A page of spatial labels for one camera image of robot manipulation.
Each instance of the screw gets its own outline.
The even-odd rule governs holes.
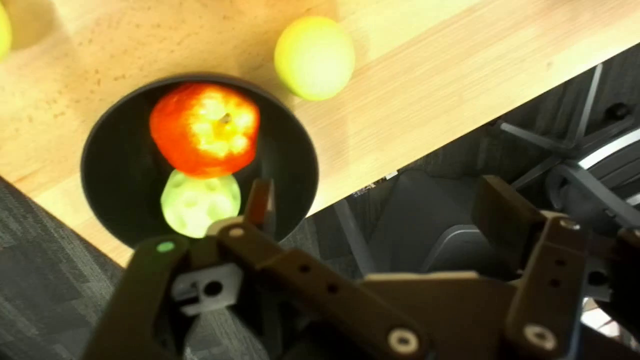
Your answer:
[[[560,218],[560,226],[578,231],[580,224],[569,218]]]
[[[524,337],[528,340],[528,343],[541,348],[545,352],[556,348],[554,332],[537,323],[524,326]]]
[[[241,238],[241,236],[243,236],[243,228],[236,226],[236,228],[231,228],[231,230],[227,231],[227,236],[231,236],[231,238]]]
[[[387,332],[387,345],[400,356],[410,356],[418,352],[419,341],[416,332],[407,327],[393,327]]]

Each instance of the black metal plate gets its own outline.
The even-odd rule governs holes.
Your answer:
[[[305,215],[318,188],[318,157],[295,115],[264,90],[221,73],[188,73],[152,81],[124,96],[93,125],[81,153],[81,188],[98,219],[124,244],[174,233],[163,222],[160,194],[172,168],[149,137],[154,104],[184,81],[225,84],[260,106],[256,159],[236,172],[241,203],[254,178],[273,179],[273,230],[282,239]]]

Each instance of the wooden surface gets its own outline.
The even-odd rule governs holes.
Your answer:
[[[132,249],[89,211],[79,153],[145,81],[209,69],[278,93],[320,153],[316,211],[640,40],[635,0],[2,2],[16,52],[0,64],[0,176],[118,264]],[[355,41],[333,99],[295,99],[273,75],[278,31],[299,13],[338,18]]]

